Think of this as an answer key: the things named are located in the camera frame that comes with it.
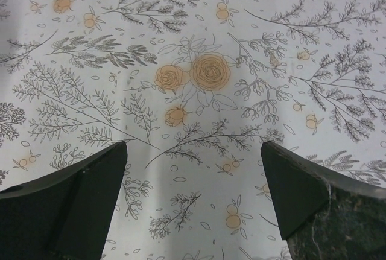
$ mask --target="floral patterned surface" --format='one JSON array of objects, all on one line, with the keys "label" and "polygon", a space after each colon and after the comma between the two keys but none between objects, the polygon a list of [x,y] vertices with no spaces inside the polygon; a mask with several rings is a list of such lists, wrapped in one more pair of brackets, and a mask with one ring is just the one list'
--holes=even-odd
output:
[{"label": "floral patterned surface", "polygon": [[386,186],[386,0],[0,0],[1,188],[118,141],[103,259],[290,259],[259,149]]}]

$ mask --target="orange berry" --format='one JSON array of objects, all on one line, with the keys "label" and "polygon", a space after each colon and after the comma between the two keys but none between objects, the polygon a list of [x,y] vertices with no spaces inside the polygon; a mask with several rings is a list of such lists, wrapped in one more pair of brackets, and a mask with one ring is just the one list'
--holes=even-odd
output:
[{"label": "orange berry", "polygon": [[218,8],[219,10],[226,10],[227,5],[224,4],[223,2],[219,2],[219,3],[217,4],[217,8]]},{"label": "orange berry", "polygon": [[223,166],[224,171],[230,171],[230,165],[226,164]]},{"label": "orange berry", "polygon": [[235,229],[235,228],[240,226],[241,220],[240,220],[239,216],[231,215],[231,216],[227,217],[227,220],[225,221],[225,223],[226,223],[227,227],[229,227],[231,229]]},{"label": "orange berry", "polygon": [[310,129],[315,129],[316,128],[316,121],[314,120],[307,120],[306,121],[306,126]]},{"label": "orange berry", "polygon": [[20,162],[19,162],[19,165],[20,166],[26,166],[27,165],[27,161],[25,159],[22,159]]},{"label": "orange berry", "polygon": [[88,28],[92,28],[95,26],[95,21],[93,19],[87,19],[85,20],[84,25]]},{"label": "orange berry", "polygon": [[239,212],[239,209],[235,205],[230,204],[227,207],[227,212],[229,215],[236,215]]},{"label": "orange berry", "polygon": [[229,13],[227,10],[220,10],[217,12],[216,17],[220,20],[225,20],[229,17]]}]

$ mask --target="small leaf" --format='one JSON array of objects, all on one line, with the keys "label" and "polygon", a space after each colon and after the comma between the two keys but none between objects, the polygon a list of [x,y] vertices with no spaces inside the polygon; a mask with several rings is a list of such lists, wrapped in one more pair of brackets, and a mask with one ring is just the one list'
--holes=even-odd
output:
[{"label": "small leaf", "polygon": [[295,86],[297,86],[297,82],[295,79],[293,79],[292,77],[289,78],[289,82]]},{"label": "small leaf", "polygon": [[187,82],[182,90],[182,101],[185,102],[193,97],[196,93],[197,88],[189,81]]},{"label": "small leaf", "polygon": [[241,213],[240,216],[242,216],[245,219],[249,219],[249,220],[253,219],[253,217],[251,215],[245,214],[245,213]]},{"label": "small leaf", "polygon": [[200,116],[204,111],[204,106],[200,105],[197,110],[195,111],[195,114],[197,114],[198,116]]},{"label": "small leaf", "polygon": [[213,107],[214,110],[216,110],[218,112],[220,111],[220,105],[215,100],[212,100],[212,107]]},{"label": "small leaf", "polygon": [[245,239],[248,240],[247,233],[245,232],[244,228],[240,228],[240,234]]},{"label": "small leaf", "polygon": [[214,51],[216,51],[221,46],[222,45],[208,45],[208,46],[206,46],[205,50],[202,51],[202,52],[205,52],[205,53],[214,52]]},{"label": "small leaf", "polygon": [[219,108],[221,110],[236,110],[236,109],[238,109],[236,103],[232,99],[230,99],[229,97],[226,97],[225,95],[216,94],[213,96],[213,100],[215,100],[218,103]]},{"label": "small leaf", "polygon": [[169,53],[173,52],[175,49],[177,49],[177,47],[178,47],[178,45],[176,45],[176,44],[166,45],[158,51],[158,54],[162,54],[162,55],[169,54]]},{"label": "small leaf", "polygon": [[200,224],[201,226],[203,226],[204,229],[209,231],[211,230],[210,225],[207,222],[201,222]]},{"label": "small leaf", "polygon": [[145,88],[151,88],[153,87],[153,84],[151,84],[150,82],[148,81],[141,81],[141,85]]},{"label": "small leaf", "polygon": [[284,125],[284,128],[287,129],[291,134],[296,135],[294,130],[290,126],[288,126],[286,124],[283,124],[283,125]]},{"label": "small leaf", "polygon": [[209,107],[210,103],[212,102],[212,98],[213,98],[213,92],[211,91],[207,91],[207,92],[198,91],[197,93],[198,101],[206,107]]},{"label": "small leaf", "polygon": [[206,39],[197,39],[197,40],[194,40],[192,43],[191,43],[191,48],[198,48],[200,47],[202,44],[204,44]]},{"label": "small leaf", "polygon": [[233,23],[232,19],[228,19],[229,25],[231,25],[233,28],[235,27],[235,24]]},{"label": "small leaf", "polygon": [[175,65],[179,64],[183,59],[184,59],[183,57],[176,58],[173,60],[173,62],[171,62],[171,64],[173,66],[175,66]]},{"label": "small leaf", "polygon": [[228,63],[228,64],[231,64],[231,65],[235,65],[237,64],[236,60],[227,56],[227,55],[223,55],[225,61]]}]

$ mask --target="dark object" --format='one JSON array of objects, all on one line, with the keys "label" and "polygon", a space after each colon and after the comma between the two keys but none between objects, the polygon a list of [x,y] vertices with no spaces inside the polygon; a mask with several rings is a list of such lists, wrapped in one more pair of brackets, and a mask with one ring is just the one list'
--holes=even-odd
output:
[{"label": "dark object", "polygon": [[273,142],[261,156],[293,260],[386,259],[386,189],[306,160]]},{"label": "dark object", "polygon": [[127,162],[119,142],[0,192],[1,260],[100,260]]}]

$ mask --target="printed rose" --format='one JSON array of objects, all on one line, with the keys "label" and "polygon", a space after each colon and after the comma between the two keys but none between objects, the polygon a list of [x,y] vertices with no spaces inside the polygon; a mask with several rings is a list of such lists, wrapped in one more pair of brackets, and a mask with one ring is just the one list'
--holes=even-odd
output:
[{"label": "printed rose", "polygon": [[187,114],[183,107],[169,109],[165,115],[165,123],[170,127],[176,127],[181,122],[183,123],[183,119]]},{"label": "printed rose", "polygon": [[71,3],[74,0],[56,0],[54,1],[54,11],[58,14],[63,14],[66,10],[71,10]]},{"label": "printed rose", "polygon": [[155,84],[163,90],[175,90],[190,79],[189,74],[180,67],[166,65],[157,70]]},{"label": "printed rose", "polygon": [[206,91],[220,90],[230,77],[230,69],[221,55],[206,54],[195,59],[191,76]]}]

